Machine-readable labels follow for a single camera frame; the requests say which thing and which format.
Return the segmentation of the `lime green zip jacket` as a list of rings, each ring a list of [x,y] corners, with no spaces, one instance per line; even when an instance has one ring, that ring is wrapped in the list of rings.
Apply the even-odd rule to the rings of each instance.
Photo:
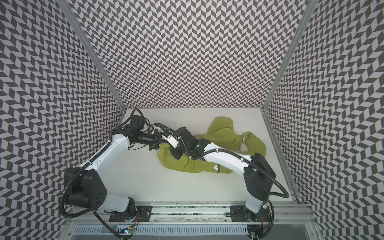
[[[267,155],[266,145],[252,132],[245,132],[238,135],[233,129],[233,121],[226,117],[217,117],[210,125],[206,134],[194,135],[199,139],[206,139],[217,146],[244,155],[253,156],[258,153],[265,157]],[[184,172],[199,174],[201,172],[230,174],[233,171],[215,163],[202,160],[191,160],[183,155],[179,160],[175,159],[170,152],[170,145],[160,144],[157,152],[158,159],[163,167]]]

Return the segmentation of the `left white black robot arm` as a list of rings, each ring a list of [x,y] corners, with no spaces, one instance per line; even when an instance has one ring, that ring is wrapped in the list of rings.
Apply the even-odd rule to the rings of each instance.
[[[77,168],[69,168],[64,174],[64,189],[59,198],[59,210],[66,218],[75,218],[65,205],[84,208],[83,214],[99,209],[125,212],[130,199],[107,190],[103,180],[106,172],[122,153],[132,144],[148,146],[158,150],[162,134],[153,126],[144,131],[146,120],[142,116],[133,116],[112,130],[107,143],[89,160]]]

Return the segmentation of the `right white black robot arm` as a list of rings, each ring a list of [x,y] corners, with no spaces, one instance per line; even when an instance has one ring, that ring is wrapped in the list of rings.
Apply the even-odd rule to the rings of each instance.
[[[236,173],[244,180],[248,197],[244,205],[255,219],[269,200],[276,173],[267,162],[266,147],[254,134],[237,135],[226,127],[192,135],[186,128],[165,132],[159,159],[167,168],[180,172]]]

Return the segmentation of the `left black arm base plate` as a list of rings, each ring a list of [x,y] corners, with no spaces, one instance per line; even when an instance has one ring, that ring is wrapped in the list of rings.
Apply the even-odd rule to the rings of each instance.
[[[152,206],[136,206],[128,208],[125,212],[113,211],[110,215],[111,223],[146,223],[150,221],[152,215]]]

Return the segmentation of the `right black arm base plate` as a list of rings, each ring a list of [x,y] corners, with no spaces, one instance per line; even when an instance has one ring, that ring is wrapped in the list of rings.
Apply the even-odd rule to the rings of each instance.
[[[232,222],[270,222],[271,212],[267,207],[261,207],[256,213],[248,210],[245,205],[230,206],[229,216]]]

